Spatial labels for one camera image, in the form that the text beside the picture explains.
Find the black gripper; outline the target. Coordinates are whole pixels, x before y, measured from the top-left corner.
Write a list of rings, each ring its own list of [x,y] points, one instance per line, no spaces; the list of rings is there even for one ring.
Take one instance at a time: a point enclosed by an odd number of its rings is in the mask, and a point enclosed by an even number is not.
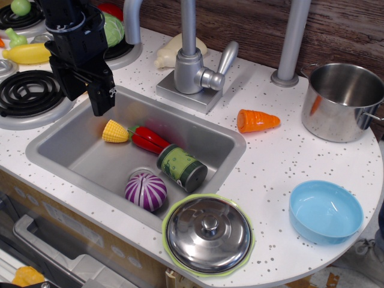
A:
[[[65,96],[74,101],[88,92],[95,116],[103,116],[115,106],[116,87],[104,54],[108,48],[102,20],[85,20],[70,27],[52,25],[47,30],[53,41],[46,43],[51,52],[52,72]]]

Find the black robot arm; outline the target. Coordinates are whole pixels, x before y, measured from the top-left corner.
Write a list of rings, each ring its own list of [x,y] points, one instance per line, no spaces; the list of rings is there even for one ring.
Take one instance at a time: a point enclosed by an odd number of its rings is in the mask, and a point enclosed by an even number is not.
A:
[[[113,73],[104,60],[108,49],[104,14],[88,1],[38,1],[45,26],[53,35],[45,47],[65,96],[73,101],[88,93],[93,113],[102,116],[115,105]]]

